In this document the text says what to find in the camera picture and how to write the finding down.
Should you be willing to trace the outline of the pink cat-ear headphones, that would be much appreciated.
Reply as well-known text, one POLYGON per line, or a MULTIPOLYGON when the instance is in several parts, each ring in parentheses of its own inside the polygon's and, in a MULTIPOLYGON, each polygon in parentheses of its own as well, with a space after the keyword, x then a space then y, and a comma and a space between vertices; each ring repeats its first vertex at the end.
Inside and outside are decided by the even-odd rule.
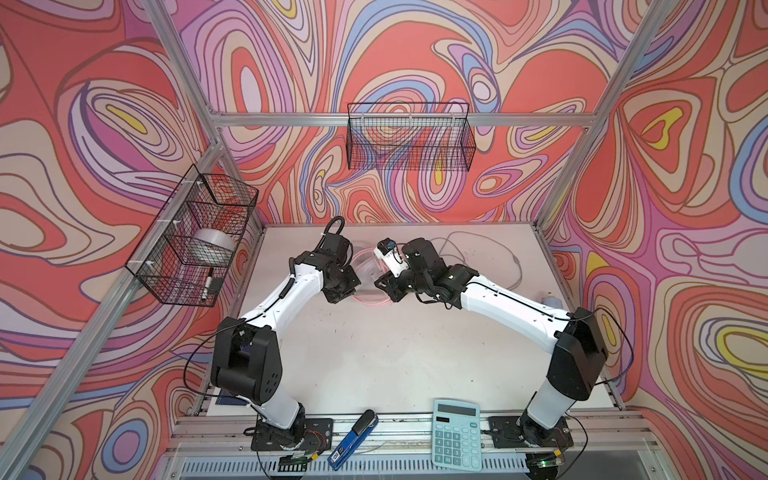
POLYGON ((384 306, 391 302, 388 295, 375 286, 375 281, 385 273, 386 265, 376 257, 374 250, 374 247, 364 248, 357 252, 351 261, 351 266, 361 282, 355 289, 353 299, 371 307, 384 306))

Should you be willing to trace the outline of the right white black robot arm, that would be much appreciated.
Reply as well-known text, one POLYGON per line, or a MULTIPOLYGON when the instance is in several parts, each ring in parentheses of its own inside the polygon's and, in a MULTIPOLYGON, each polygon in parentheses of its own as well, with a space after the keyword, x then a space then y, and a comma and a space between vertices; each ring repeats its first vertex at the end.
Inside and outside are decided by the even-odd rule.
POLYGON ((375 286, 391 301, 413 294, 424 304, 485 316, 550 355, 546 379, 524 410, 522 424, 552 430, 573 405, 589 399, 607 361, 593 312, 547 306, 501 287, 467 265, 449 266, 425 238, 402 246, 386 238, 374 254, 386 265, 375 286))

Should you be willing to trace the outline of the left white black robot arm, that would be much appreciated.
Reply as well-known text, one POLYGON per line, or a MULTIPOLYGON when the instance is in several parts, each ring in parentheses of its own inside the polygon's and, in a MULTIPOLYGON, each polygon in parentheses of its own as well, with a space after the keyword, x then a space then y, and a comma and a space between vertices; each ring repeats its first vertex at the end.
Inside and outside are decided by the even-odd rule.
POLYGON ((288 260, 287 277, 256 308, 224 319, 217 329, 210 383, 245 399, 278 429, 299 427, 303 405, 280 386, 280 339, 301 310, 318 295, 330 304, 350 297, 360 285, 351 266, 351 243, 325 233, 315 249, 288 260))

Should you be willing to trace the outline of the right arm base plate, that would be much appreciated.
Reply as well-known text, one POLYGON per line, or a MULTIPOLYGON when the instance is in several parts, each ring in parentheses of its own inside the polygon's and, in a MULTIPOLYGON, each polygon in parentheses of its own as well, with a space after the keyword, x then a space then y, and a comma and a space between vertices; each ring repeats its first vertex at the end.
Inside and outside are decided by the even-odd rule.
POLYGON ((559 449, 565 451, 574 445, 566 418, 560 417, 551 429, 541 427, 527 414, 522 416, 491 416, 487 433, 495 448, 559 449))

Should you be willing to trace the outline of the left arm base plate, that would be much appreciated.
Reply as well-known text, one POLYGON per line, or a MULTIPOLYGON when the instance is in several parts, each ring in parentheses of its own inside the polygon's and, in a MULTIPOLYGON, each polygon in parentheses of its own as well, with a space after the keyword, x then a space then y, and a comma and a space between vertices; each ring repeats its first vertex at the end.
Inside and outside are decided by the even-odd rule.
POLYGON ((279 429, 261 419, 246 429, 252 451, 323 452, 332 446, 334 421, 330 417, 299 420, 289 429, 279 429))

